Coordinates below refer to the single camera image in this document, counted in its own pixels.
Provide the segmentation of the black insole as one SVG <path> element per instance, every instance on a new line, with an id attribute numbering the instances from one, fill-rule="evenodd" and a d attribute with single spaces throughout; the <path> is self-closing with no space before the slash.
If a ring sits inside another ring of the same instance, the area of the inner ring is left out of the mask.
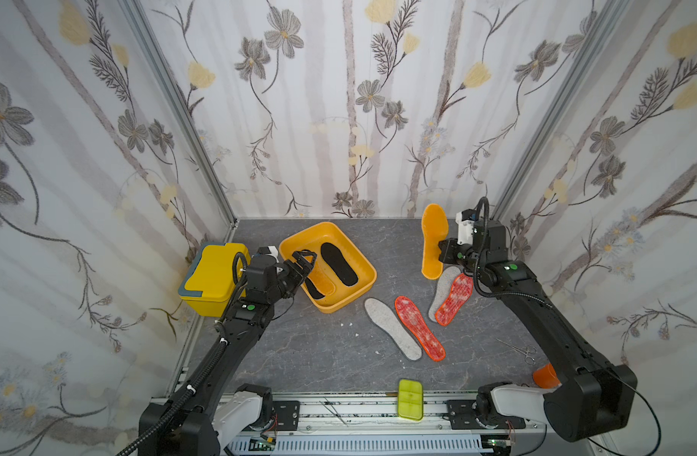
<path id="1" fill-rule="evenodd" d="M 308 294 L 311 296 L 312 299 L 320 300 L 325 298 L 325 295 L 318 290 L 318 288 L 311 279 L 306 279 L 305 284 L 306 288 L 308 289 Z"/>
<path id="2" fill-rule="evenodd" d="M 329 266 L 329 269 L 337 275 L 338 279 L 345 286 L 350 287 L 358 283 L 359 277 L 357 273 L 336 245 L 330 242 L 324 242 L 321 245 L 321 256 L 327 266 Z"/>

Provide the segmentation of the orange translucent insole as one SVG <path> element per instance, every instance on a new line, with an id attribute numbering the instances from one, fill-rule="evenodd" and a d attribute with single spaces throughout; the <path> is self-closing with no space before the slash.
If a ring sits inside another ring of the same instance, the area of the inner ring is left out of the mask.
<path id="1" fill-rule="evenodd" d="M 308 278 L 313 281 L 318 290 L 321 291 L 326 298 L 335 293 L 336 285 L 327 274 L 327 264 L 319 256 Z"/>
<path id="2" fill-rule="evenodd" d="M 422 214 L 422 275 L 426 279 L 437 280 L 443 273 L 439 243 L 446 239 L 448 233 L 449 223 L 443 207 L 431 203 Z"/>

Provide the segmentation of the red patterned insole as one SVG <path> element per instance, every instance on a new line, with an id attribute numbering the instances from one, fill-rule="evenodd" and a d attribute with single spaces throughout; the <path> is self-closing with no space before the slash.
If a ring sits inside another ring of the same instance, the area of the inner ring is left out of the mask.
<path id="1" fill-rule="evenodd" d="M 394 301 L 394 307 L 403 326 L 411 332 L 430 359 L 443 361 L 446 357 L 445 347 L 427 326 L 417 305 L 406 296 L 399 296 Z"/>
<path id="2" fill-rule="evenodd" d="M 474 290 L 474 281 L 469 275 L 460 274 L 451 285 L 445 301 L 435 313 L 435 320 L 443 327 L 448 326 L 462 306 L 470 300 Z"/>

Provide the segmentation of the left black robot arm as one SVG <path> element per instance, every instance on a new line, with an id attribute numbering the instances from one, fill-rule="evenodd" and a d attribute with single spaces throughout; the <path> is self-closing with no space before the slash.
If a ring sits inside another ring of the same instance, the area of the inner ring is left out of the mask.
<path id="1" fill-rule="evenodd" d="M 240 364 L 274 321 L 275 304 L 293 298 L 318 256 L 298 250 L 280 261 L 262 247 L 232 262 L 234 289 L 215 322 L 217 338 L 186 382 L 163 404 L 150 404 L 139 419 L 138 436 L 121 454 L 226 455 L 243 429 L 264 426 L 273 416 L 271 391 L 245 385 L 222 405 L 224 389 Z"/>

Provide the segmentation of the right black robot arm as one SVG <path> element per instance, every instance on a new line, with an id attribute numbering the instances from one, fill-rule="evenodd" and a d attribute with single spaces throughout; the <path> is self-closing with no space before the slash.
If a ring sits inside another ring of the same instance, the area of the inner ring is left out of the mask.
<path id="1" fill-rule="evenodd" d="M 548 425 L 567 442 L 627 426 L 637 377 L 597 351 L 544 293 L 531 269 L 510 260 L 505 227 L 474 210 L 460 213 L 457 237 L 439 241 L 440 262 L 457 264 L 477 294 L 500 300 L 523 324 L 553 367 L 559 385 L 542 389 L 497 382 L 479 388 L 483 425 L 517 417 Z"/>

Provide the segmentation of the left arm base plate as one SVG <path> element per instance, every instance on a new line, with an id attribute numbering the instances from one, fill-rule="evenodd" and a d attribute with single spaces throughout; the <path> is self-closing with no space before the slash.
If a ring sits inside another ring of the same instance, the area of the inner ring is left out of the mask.
<path id="1" fill-rule="evenodd" d="M 299 401 L 268 401 L 265 406 L 267 423 L 265 432 L 297 431 L 300 419 L 301 403 Z"/>

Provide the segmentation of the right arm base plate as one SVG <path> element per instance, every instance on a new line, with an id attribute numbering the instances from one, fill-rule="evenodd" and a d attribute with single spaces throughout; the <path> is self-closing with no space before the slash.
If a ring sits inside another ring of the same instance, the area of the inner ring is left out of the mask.
<path id="1" fill-rule="evenodd" d="M 519 417 L 489 413 L 481 415 L 475 406 L 475 400 L 448 400 L 446 418 L 453 431 L 513 431 L 525 429 L 526 421 Z"/>

